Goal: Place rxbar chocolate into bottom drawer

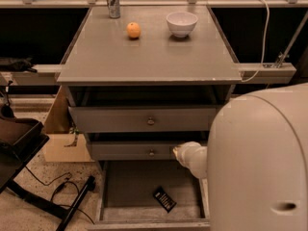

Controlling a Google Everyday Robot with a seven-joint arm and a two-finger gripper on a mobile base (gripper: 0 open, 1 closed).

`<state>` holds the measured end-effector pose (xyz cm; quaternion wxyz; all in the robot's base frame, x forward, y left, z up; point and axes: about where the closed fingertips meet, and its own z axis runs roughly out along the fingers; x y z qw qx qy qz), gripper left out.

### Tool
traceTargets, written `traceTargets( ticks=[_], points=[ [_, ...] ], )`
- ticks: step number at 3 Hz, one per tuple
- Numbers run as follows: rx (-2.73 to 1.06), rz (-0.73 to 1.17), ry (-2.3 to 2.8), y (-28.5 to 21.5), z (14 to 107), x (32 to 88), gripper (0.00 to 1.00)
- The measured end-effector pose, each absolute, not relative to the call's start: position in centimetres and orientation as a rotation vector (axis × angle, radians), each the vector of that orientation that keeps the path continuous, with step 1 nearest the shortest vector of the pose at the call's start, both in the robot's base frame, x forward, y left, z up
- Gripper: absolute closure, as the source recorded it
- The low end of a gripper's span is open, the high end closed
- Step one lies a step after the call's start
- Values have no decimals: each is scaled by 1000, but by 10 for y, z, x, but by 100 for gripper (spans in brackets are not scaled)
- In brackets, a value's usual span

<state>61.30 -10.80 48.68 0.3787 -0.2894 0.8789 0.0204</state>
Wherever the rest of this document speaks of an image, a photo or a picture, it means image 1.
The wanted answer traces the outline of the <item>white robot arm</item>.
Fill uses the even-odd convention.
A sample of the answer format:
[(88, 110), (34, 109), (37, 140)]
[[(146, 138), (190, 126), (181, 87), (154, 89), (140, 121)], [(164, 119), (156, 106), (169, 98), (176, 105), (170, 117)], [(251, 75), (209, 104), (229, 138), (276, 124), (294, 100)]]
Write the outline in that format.
[(308, 231), (307, 83), (231, 100), (173, 153), (208, 182), (211, 231)]

